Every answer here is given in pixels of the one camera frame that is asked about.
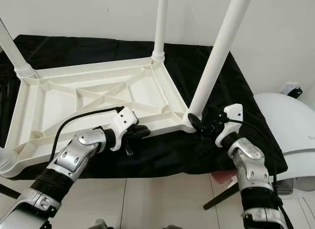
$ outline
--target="white cylindrical leg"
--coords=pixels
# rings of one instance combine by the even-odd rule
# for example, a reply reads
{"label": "white cylindrical leg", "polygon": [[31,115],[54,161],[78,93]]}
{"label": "white cylindrical leg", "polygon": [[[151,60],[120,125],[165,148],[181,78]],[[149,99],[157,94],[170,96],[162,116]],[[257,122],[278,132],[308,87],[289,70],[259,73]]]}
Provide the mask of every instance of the white cylindrical leg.
{"label": "white cylindrical leg", "polygon": [[22,54],[13,42],[9,32],[0,19],[0,46],[14,65],[14,71],[18,77],[30,77],[34,70],[23,58]]}
{"label": "white cylindrical leg", "polygon": [[157,61],[164,60],[164,36],[168,0],[158,0],[157,6],[157,27],[154,42],[152,59]]}
{"label": "white cylindrical leg", "polygon": [[[239,29],[250,1],[251,0],[231,0],[187,113],[193,113],[201,118],[203,109],[223,67],[230,46]],[[187,119],[187,114],[184,116],[184,121],[187,125],[190,124]]]}

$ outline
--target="white plastic bracket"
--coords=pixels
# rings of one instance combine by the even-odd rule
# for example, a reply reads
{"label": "white plastic bracket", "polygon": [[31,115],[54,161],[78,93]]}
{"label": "white plastic bracket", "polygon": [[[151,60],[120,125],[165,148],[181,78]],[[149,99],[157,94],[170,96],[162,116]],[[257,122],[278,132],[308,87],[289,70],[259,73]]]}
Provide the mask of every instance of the white plastic bracket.
{"label": "white plastic bracket", "polygon": [[[243,121],[243,106],[239,103],[232,104],[224,108],[224,112],[228,119]],[[216,145],[221,148],[221,141],[232,132],[238,133],[242,124],[235,122],[227,122],[224,124],[223,131],[216,138]]]}
{"label": "white plastic bracket", "polygon": [[128,128],[137,124],[137,122],[137,117],[127,107],[125,107],[113,118],[109,128],[111,128],[115,133],[116,144],[113,148],[111,148],[112,151],[117,151],[120,149],[122,145],[122,137],[127,132]]}

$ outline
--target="black wire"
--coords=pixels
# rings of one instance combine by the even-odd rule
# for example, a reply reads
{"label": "black wire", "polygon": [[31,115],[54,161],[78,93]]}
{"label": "black wire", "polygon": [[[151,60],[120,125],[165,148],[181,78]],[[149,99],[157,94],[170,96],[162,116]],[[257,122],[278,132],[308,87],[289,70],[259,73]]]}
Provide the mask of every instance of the black wire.
{"label": "black wire", "polygon": [[55,152],[56,152],[56,147],[57,147],[57,143],[58,143],[58,138],[59,138],[59,135],[62,131],[62,129],[65,127],[65,125],[67,125],[69,122],[75,120],[75,119],[78,119],[80,117],[85,117],[85,116],[88,116],[88,115],[93,115],[93,114],[96,114],[96,113],[102,113],[102,112],[109,112],[109,111],[121,111],[123,107],[112,107],[112,108],[107,108],[107,109],[101,109],[101,110],[96,110],[96,111],[92,111],[92,112],[86,112],[86,113],[83,113],[83,114],[80,114],[80,115],[77,115],[77,116],[74,116],[74,117],[71,117],[69,118],[68,120],[66,120],[64,123],[62,123],[62,125],[59,127],[57,133],[56,133],[56,136],[55,136],[55,140],[54,140],[54,145],[53,145],[53,149],[51,151],[51,155],[50,155],[50,159],[49,159],[49,163],[54,159],[55,157]]}
{"label": "black wire", "polygon": [[[278,196],[278,188],[277,188],[277,164],[276,164],[276,158],[275,158],[275,155],[274,155],[274,152],[273,152],[273,148],[269,142],[269,139],[267,138],[267,136],[260,130],[258,129],[256,126],[248,123],[248,122],[243,122],[243,121],[238,121],[238,120],[232,120],[232,119],[227,119],[226,120],[227,122],[235,122],[235,123],[240,123],[240,124],[243,124],[244,126],[248,126],[250,128],[252,128],[253,130],[255,130],[258,134],[261,135],[261,137],[263,137],[263,139],[266,141],[266,143],[269,145],[269,149],[268,149],[268,152],[270,153],[271,155],[271,158],[272,158],[272,162],[273,162],[273,181],[274,181],[274,184],[273,184],[273,189],[274,189],[274,193],[276,195],[276,197],[278,198],[278,200],[281,201],[281,199],[279,198]],[[282,201],[280,202],[279,204],[279,208],[281,210],[281,212],[283,213],[283,216],[284,216],[284,219],[285,219],[285,222],[286,222],[286,225],[288,226],[289,229],[294,229],[293,225],[292,225],[292,222],[290,220],[290,218],[288,217],[286,211],[284,210],[283,206],[282,206]]]}

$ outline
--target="pink object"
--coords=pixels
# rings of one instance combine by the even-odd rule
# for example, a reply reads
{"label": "pink object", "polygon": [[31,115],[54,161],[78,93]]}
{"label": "pink object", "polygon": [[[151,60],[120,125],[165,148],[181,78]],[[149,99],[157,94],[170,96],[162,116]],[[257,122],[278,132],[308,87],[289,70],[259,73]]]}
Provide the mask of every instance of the pink object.
{"label": "pink object", "polygon": [[235,176],[237,173],[236,170],[232,171],[216,171],[212,172],[211,175],[215,179],[216,182],[219,184],[222,184],[228,180],[230,180],[233,176]]}

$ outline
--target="white wall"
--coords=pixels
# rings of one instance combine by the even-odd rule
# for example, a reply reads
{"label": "white wall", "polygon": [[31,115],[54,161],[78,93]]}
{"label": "white wall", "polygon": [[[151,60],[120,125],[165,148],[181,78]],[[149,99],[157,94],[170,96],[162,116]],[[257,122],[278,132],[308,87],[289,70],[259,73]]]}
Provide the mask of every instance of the white wall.
{"label": "white wall", "polygon": [[[212,45],[230,0],[170,0],[167,42]],[[252,0],[232,46],[252,90],[315,82],[315,0]],[[157,0],[0,0],[18,34],[153,40]]]}

